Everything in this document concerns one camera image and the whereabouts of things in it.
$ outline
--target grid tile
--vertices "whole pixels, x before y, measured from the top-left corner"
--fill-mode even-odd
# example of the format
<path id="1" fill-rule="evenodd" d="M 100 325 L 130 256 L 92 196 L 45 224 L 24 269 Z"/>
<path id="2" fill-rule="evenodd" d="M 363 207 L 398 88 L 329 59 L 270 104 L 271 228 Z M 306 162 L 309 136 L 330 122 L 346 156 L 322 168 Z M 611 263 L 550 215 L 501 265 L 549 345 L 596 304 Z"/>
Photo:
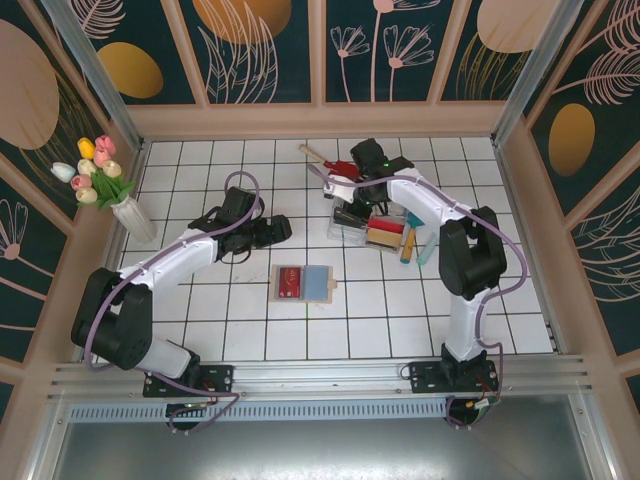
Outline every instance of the grid tile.
<path id="1" fill-rule="evenodd" d="M 327 238 L 332 202 L 323 197 L 322 181 L 307 172 L 307 158 L 298 147 L 307 143 L 330 161 L 350 161 L 349 150 L 363 139 L 152 145 L 138 198 L 158 235 L 146 245 L 128 239 L 124 265 L 148 259 L 182 234 L 203 209 L 221 205 L 227 176 L 241 169 L 258 177 L 264 215 L 287 215 L 294 232 L 287 242 L 253 251 L 246 263 L 218 262 L 185 278 L 186 283 L 154 302 L 154 333 L 184 342 L 204 361 L 439 355 L 451 296 L 439 278 L 437 247 L 427 264 L 418 267 L 415 259 L 422 247 L 404 265 L 399 254 L 343 246 Z M 479 201 L 494 208 L 500 228 L 520 242 L 487 139 L 384 138 L 379 143 L 389 158 L 402 154 L 415 161 L 428 181 L 444 185 L 461 203 L 476 207 Z M 252 188 L 246 176 L 230 185 Z M 424 245 L 428 236 L 425 228 L 418 228 L 417 244 Z M 515 256 L 508 249 L 506 254 L 502 288 L 517 281 L 520 272 Z M 229 255 L 225 261 L 242 258 Z M 333 267 L 338 280 L 333 302 L 267 302 L 270 267 L 304 264 Z M 552 351 L 531 279 L 523 289 L 489 303 L 484 330 L 487 343 L 500 340 L 507 353 Z"/>

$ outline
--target purple cable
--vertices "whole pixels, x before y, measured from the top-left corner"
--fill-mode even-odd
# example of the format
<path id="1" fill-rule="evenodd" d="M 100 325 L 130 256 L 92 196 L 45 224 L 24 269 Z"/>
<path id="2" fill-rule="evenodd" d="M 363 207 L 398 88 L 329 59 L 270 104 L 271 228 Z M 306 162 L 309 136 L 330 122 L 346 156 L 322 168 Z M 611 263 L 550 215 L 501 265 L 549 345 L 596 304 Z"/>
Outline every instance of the purple cable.
<path id="1" fill-rule="evenodd" d="M 322 173 L 318 167 L 316 167 L 315 165 L 307 165 L 307 168 L 314 174 L 317 175 L 318 177 L 322 178 L 325 182 L 325 185 L 328 185 L 329 183 L 333 183 L 335 185 L 340 185 L 342 187 L 351 187 L 351 188 L 361 188 L 361 187 L 369 187 L 372 185 L 379 185 L 381 183 L 386 183 L 386 182 L 394 182 L 394 181 L 408 181 L 414 184 L 418 184 L 421 187 L 426 188 L 427 190 L 429 190 L 430 192 L 432 192 L 434 195 L 436 195 L 437 197 L 439 197 L 446 205 L 448 205 L 449 207 L 453 208 L 455 211 L 461 213 L 462 215 L 470 218 L 471 220 L 473 220 L 475 223 L 482 225 L 483 227 L 485 227 L 487 230 L 489 230 L 491 233 L 494 233 L 495 235 L 497 235 L 498 237 L 500 237 L 502 240 L 505 241 L 505 243 L 509 246 L 509 248 L 511 248 L 511 250 L 513 250 L 513 252 L 515 253 L 516 257 L 518 258 L 518 261 L 520 262 L 520 266 L 522 267 L 522 273 L 520 275 L 520 278 L 518 279 L 518 281 L 510 286 L 505 288 L 504 290 L 499 290 L 497 292 L 493 292 L 490 293 L 489 295 L 487 295 L 481 302 L 480 305 L 478 307 L 478 313 L 476 314 L 476 321 L 475 321 L 475 337 L 476 337 L 476 341 L 478 342 L 478 344 L 486 349 L 492 349 L 492 348 L 498 348 L 498 358 L 499 358 L 499 365 L 500 365 L 500 371 L 498 373 L 498 391 L 497 391 L 497 395 L 500 395 L 500 392 L 502 391 L 502 377 L 503 377 L 503 371 L 504 371 L 504 347 L 502 345 L 502 342 L 497 342 L 494 343 L 492 345 L 488 345 L 486 344 L 482 338 L 480 338 L 480 323 L 481 323 L 481 319 L 482 319 L 482 312 L 485 309 L 485 306 L 487 304 L 487 302 L 489 300 L 491 300 L 492 298 L 495 297 L 499 297 L 502 295 L 505 295 L 507 293 L 511 293 L 515 290 L 517 290 L 518 288 L 520 288 L 522 285 L 524 285 L 524 282 L 527 280 L 527 260 L 524 258 L 524 254 L 518 249 L 518 247 L 516 246 L 516 244 L 513 242 L 513 240 L 511 240 L 509 237 L 507 237 L 504 233 L 502 233 L 499 229 L 497 229 L 496 227 L 494 227 L 493 225 L 491 225 L 489 222 L 487 222 L 486 220 L 483 220 L 482 218 L 478 217 L 477 215 L 474 215 L 473 213 L 471 213 L 470 211 L 462 208 L 459 206 L 458 202 L 456 202 L 455 200 L 453 200 L 452 198 L 450 198 L 448 195 L 446 195 L 444 192 L 442 192 L 439 188 L 437 188 L 435 185 L 432 185 L 431 183 L 429 183 L 427 180 L 424 179 L 424 177 L 410 177 L 408 175 L 397 175 L 397 176 L 393 176 L 393 177 L 385 177 L 385 178 L 378 178 L 376 180 L 368 180 L 365 182 L 361 182 L 361 183 L 347 183 L 347 182 L 342 182 L 339 180 L 336 180 L 334 178 L 331 178 L 330 176 Z M 455 418 L 452 418 L 449 415 L 449 409 L 451 408 L 451 404 L 453 403 L 453 399 L 454 397 L 449 397 L 447 399 L 447 408 L 446 408 L 446 420 L 447 423 L 449 423 L 449 425 L 455 426 L 456 424 L 460 424 L 458 426 L 467 426 L 465 424 L 462 424 L 462 422 L 458 422 L 458 420 L 456 420 Z"/>
<path id="2" fill-rule="evenodd" d="M 229 181 L 238 175 L 246 175 L 249 180 L 251 180 L 253 182 L 254 188 L 255 188 L 255 195 L 256 198 L 253 201 L 253 205 L 251 206 L 251 208 L 249 209 L 249 212 L 247 212 L 247 214 L 242 217 L 240 220 L 238 220 L 236 223 L 229 225 L 228 227 L 224 227 L 221 228 L 219 230 L 215 230 L 213 232 L 206 232 L 206 233 L 201 233 L 198 235 L 194 235 L 193 237 L 188 238 L 187 240 L 185 240 L 184 242 L 180 242 L 180 243 L 176 243 L 172 246 L 170 246 L 169 248 L 167 248 L 166 250 L 162 250 L 160 252 L 158 252 L 155 256 L 153 256 L 151 259 L 149 259 L 149 261 L 147 261 L 144 265 L 142 265 L 140 268 L 136 269 L 131 275 L 129 275 L 128 277 L 126 277 L 124 280 L 122 280 L 118 285 L 116 285 L 114 287 L 114 289 L 109 293 L 109 295 L 107 295 L 107 298 L 105 298 L 104 302 L 102 302 L 102 305 L 100 306 L 100 308 L 98 309 L 98 313 L 96 313 L 95 318 L 93 319 L 93 323 L 91 324 L 91 328 L 89 329 L 89 334 L 87 335 L 87 341 L 85 342 L 84 345 L 84 351 L 85 351 L 85 357 L 84 357 L 84 363 L 87 366 L 87 368 L 89 370 L 92 371 L 100 371 L 100 370 L 104 370 L 106 368 L 110 368 L 113 365 L 111 364 L 107 364 L 107 365 L 102 365 L 100 367 L 95 367 L 92 363 L 91 363 L 91 347 L 93 346 L 93 340 L 96 336 L 96 332 L 98 330 L 98 327 L 100 326 L 100 322 L 102 321 L 102 317 L 104 316 L 105 312 L 109 309 L 109 307 L 111 306 L 111 302 L 113 301 L 113 299 L 116 297 L 116 295 L 118 295 L 118 293 L 120 293 L 120 291 L 122 291 L 122 289 L 127 286 L 129 283 L 131 283 L 136 277 L 138 277 L 140 274 L 142 274 L 144 271 L 148 270 L 149 268 L 151 268 L 153 265 L 155 265 L 158 261 L 162 260 L 164 257 L 166 257 L 167 255 L 169 255 L 170 253 L 173 253 L 174 251 L 185 247 L 186 245 L 196 242 L 198 240 L 202 240 L 204 238 L 209 238 L 212 237 L 214 235 L 222 235 L 223 233 L 227 233 L 230 232 L 231 230 L 237 228 L 238 226 L 242 225 L 244 222 L 246 222 L 247 220 L 249 220 L 251 218 L 251 216 L 253 215 L 253 212 L 258 209 L 258 207 L 260 206 L 260 187 L 258 185 L 258 181 L 256 180 L 256 178 L 251 175 L 248 172 L 242 172 L 242 171 L 237 171 L 237 172 L 233 172 L 231 175 L 229 175 L 224 183 L 224 191 L 225 193 L 227 192 L 227 189 L 229 187 Z M 193 429 L 191 429 L 192 433 L 195 433 L 194 431 L 199 431 L 202 430 L 203 428 L 206 428 L 207 426 L 211 425 L 213 422 L 215 422 L 220 416 L 224 415 L 224 413 L 231 408 L 240 398 L 239 395 L 237 393 L 216 393 L 216 392 L 208 392 L 205 390 L 195 390 L 193 388 L 189 388 L 186 387 L 184 385 L 180 385 L 178 382 L 175 382 L 174 380 L 171 380 L 167 377 L 165 377 L 164 375 L 160 375 L 159 373 L 154 373 L 154 372 L 150 372 L 152 375 L 154 375 L 156 378 L 159 378 L 160 380 L 162 380 L 163 382 L 168 383 L 169 385 L 178 388 L 180 390 L 183 390 L 187 393 L 193 393 L 196 395 L 202 395 L 204 397 L 210 397 L 210 398 L 223 398 L 223 397 L 231 397 L 233 398 L 233 400 L 231 402 L 229 402 L 229 404 L 227 406 L 225 406 L 220 412 L 218 412 L 218 414 L 216 414 L 211 420 L 208 420 L 207 422 L 203 423 L 203 424 L 199 424 L 197 427 L 194 427 Z M 175 418 L 175 415 L 181 413 L 181 411 L 178 411 L 177 413 L 174 413 L 174 415 L 171 417 L 170 419 L 170 426 L 172 428 L 173 427 L 173 419 Z"/>

